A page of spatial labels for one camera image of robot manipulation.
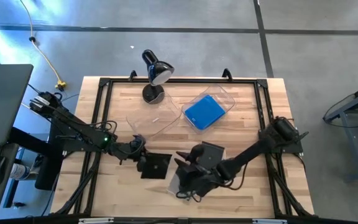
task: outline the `wooden table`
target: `wooden table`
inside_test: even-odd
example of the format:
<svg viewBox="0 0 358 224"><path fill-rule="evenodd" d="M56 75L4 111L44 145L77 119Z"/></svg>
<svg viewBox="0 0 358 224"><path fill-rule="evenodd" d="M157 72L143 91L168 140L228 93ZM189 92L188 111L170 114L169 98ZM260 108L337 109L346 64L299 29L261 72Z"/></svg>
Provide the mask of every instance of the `wooden table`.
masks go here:
<svg viewBox="0 0 358 224"><path fill-rule="evenodd" d="M96 99L100 77L84 77L75 114L83 121L90 123ZM292 118L281 78L269 78L268 89L275 116ZM126 121L126 115L139 109L143 103L142 89L144 83L115 83L112 88L108 119L117 121L116 134L118 141L128 142L133 139L134 132ZM176 84L166 83L165 91L180 108L189 102L210 84ZM195 134L183 120L167 132L148 140L146 148L152 152L170 153L177 157L175 151L189 151L201 141L225 147L226 156L232 157L242 152L257 140L259 119L256 111L255 93L252 85L221 85L236 101L236 105L228 112L219 125L204 134ZM261 94L265 109L264 95ZM53 199L51 212L57 211L69 199L76 189L83 163L84 153L76 152L63 161L62 170ZM301 162L294 155L283 155L283 164L287 184L294 196L313 213L305 172ZM193 217L193 218L255 218L273 217L272 199L264 156L259 156L248 164L244 185L240 190L218 188L210 191L201 203L186 202L175 198L167 192L167 187L175 173L177 165L171 159L165 180L141 179L136 171L136 163L119 161L108 154L102 155L96 183L92 216L109 217ZM234 186L241 181L241 173L237 175ZM282 193L277 186L280 208L284 211ZM82 203L86 205L88 189Z"/></svg>

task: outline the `yellow cable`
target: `yellow cable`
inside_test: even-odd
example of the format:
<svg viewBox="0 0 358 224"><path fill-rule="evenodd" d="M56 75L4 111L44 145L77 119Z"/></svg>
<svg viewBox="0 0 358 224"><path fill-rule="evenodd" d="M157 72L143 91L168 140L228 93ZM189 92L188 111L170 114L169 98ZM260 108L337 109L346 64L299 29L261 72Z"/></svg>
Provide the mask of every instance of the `yellow cable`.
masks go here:
<svg viewBox="0 0 358 224"><path fill-rule="evenodd" d="M30 16L30 12L29 10L27 9L27 7L25 6L25 4L23 3L22 0L20 0L20 2L22 3L22 5L24 6L24 9L25 11L27 12L27 15L29 16L29 20L30 20L30 33L31 33L31 37L33 37L33 31L32 31L32 19L31 19L31 16ZM36 46L36 44L34 43L34 41L31 41L32 45L40 52L40 54L42 56L44 56L44 59L47 61L47 63L49 64L50 68L53 70L53 72L55 72L56 74L56 77L57 77L57 80L58 80L58 83L64 83L60 77L59 77L59 74L57 73L55 67L53 67L53 65L50 63L49 59L47 58L47 56Z"/></svg>

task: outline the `gray floor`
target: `gray floor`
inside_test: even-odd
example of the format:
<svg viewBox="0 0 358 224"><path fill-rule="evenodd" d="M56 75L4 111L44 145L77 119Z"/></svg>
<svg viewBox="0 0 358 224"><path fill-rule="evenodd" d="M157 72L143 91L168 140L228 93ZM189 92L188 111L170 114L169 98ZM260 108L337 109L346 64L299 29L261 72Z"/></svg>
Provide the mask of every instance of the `gray floor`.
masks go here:
<svg viewBox="0 0 358 224"><path fill-rule="evenodd" d="M252 0L24 2L36 25L258 28ZM358 30L358 0L259 3L266 29ZM19 1L0 0L1 24L28 24ZM54 74L32 48L29 36L26 30L0 30L0 62L33 64L30 83L53 91ZM259 34L38 31L35 36L68 83L68 96L79 92L85 75L128 76L133 69L145 75L140 58L144 49L152 49L173 64L179 76L218 77L226 67L235 77L267 76ZM347 139L341 128L327 126L321 119L332 104L358 90L358 35L267 35L267 45L274 77L285 79L295 123L310 132L303 146L316 214L358 220L358 181L344 182L355 167ZM28 90L24 102L34 96ZM76 98L65 105L74 110ZM15 126L30 133L47 133L49 124L21 108ZM21 192L32 192L27 199L35 203L13 215L0 212L0 218L42 213L47 201L44 192L33 190L31 183Z"/></svg>

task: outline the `desk lamp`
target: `desk lamp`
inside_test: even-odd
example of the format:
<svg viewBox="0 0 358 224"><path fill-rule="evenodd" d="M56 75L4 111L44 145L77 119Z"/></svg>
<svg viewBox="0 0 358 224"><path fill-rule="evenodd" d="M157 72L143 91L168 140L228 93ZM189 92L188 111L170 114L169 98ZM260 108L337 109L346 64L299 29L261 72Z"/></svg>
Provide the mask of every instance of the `desk lamp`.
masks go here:
<svg viewBox="0 0 358 224"><path fill-rule="evenodd" d="M143 88L143 99L147 103L157 104L164 99L164 89L161 84L168 81L175 69L167 62L159 61L151 50L142 53L147 66L150 84Z"/></svg>

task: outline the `blue box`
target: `blue box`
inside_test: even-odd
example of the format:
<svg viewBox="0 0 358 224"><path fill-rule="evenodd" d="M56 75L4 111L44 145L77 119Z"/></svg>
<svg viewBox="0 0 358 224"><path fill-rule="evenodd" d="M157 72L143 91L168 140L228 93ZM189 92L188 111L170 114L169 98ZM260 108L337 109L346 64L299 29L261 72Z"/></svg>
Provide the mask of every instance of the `blue box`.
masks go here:
<svg viewBox="0 0 358 224"><path fill-rule="evenodd" d="M199 130L208 128L225 113L225 110L210 95L204 96L185 110L187 119Z"/></svg>

